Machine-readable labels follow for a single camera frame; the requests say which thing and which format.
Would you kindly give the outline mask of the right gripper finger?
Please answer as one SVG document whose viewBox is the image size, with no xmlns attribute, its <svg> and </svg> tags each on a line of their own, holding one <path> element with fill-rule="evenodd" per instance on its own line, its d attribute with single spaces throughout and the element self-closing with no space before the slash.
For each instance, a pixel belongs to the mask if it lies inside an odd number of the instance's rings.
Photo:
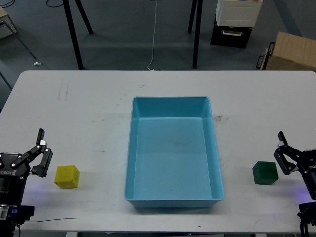
<svg viewBox="0 0 316 237">
<path fill-rule="evenodd" d="M 279 164 L 284 175 L 289 175 L 292 172 L 297 170 L 297 166 L 291 162 L 288 162 L 285 158 L 285 155 L 281 151 L 281 149 L 276 149 L 274 152 L 274 157 Z"/>
<path fill-rule="evenodd" d="M 291 147 L 290 145 L 288 145 L 288 142 L 287 142 L 285 135 L 282 131 L 278 132 L 277 137 L 279 139 L 277 153 L 278 153 L 280 158 L 285 159 L 285 156 L 287 156 L 287 157 L 291 158 L 292 160 L 308 160 L 308 157 L 304 152 L 302 152 L 298 149 L 295 149 L 295 148 Z"/>
</svg>

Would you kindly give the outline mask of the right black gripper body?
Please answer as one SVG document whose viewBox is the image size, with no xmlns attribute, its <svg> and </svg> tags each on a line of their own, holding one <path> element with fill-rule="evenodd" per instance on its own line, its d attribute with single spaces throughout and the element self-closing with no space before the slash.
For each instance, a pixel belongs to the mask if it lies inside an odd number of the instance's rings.
<svg viewBox="0 0 316 237">
<path fill-rule="evenodd" d="M 316 151 L 302 151 L 298 156 L 297 166 L 300 172 L 308 173 L 316 169 Z"/>
</svg>

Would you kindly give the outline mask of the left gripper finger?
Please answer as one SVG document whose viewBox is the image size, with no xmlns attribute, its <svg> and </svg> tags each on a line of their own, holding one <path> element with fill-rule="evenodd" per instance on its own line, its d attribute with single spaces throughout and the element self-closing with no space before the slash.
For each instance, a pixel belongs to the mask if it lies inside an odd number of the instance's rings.
<svg viewBox="0 0 316 237">
<path fill-rule="evenodd" d="M 44 129 L 40 128 L 36 145 L 24 154 L 18 155 L 17 159 L 11 163 L 11 168 L 17 168 L 24 163 L 31 163 L 37 156 L 44 153 L 45 148 L 46 142 L 44 141 Z"/>
<path fill-rule="evenodd" d="M 38 177 L 46 177 L 52 156 L 52 150 L 50 148 L 45 148 L 43 150 L 43 156 L 40 164 L 34 166 L 31 169 L 30 173 L 33 175 L 37 175 Z"/>
</svg>

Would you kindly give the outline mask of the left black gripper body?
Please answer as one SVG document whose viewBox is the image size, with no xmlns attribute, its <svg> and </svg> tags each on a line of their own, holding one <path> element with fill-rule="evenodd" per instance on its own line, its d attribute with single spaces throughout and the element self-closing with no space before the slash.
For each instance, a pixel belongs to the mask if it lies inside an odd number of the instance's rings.
<svg viewBox="0 0 316 237">
<path fill-rule="evenodd" d="M 19 153 L 0 154 L 0 177 L 1 178 L 27 178 L 30 166 L 22 161 Z"/>
</svg>

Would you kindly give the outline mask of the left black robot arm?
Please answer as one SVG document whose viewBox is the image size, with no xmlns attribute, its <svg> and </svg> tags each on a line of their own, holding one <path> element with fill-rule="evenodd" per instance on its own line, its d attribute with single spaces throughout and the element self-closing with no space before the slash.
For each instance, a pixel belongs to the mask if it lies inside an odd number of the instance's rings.
<svg viewBox="0 0 316 237">
<path fill-rule="evenodd" d="M 30 174 L 46 177 L 53 152 L 39 129 L 36 145 L 25 152 L 0 154 L 0 235 L 14 236 L 20 227 L 34 216 L 35 207 L 22 205 L 23 194 Z"/>
</svg>

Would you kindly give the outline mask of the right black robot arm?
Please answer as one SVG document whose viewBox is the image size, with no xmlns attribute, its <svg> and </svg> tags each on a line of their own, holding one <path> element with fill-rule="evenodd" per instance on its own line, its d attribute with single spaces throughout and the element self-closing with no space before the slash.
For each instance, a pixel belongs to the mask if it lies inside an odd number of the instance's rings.
<svg viewBox="0 0 316 237">
<path fill-rule="evenodd" d="M 309 225 L 316 225 L 316 150 L 301 151 L 291 147 L 285 135 L 280 131 L 277 135 L 278 145 L 274 157 L 284 175 L 298 171 L 307 188 L 311 202 L 299 204 L 297 216 L 300 218 L 300 235 L 308 237 Z"/>
</svg>

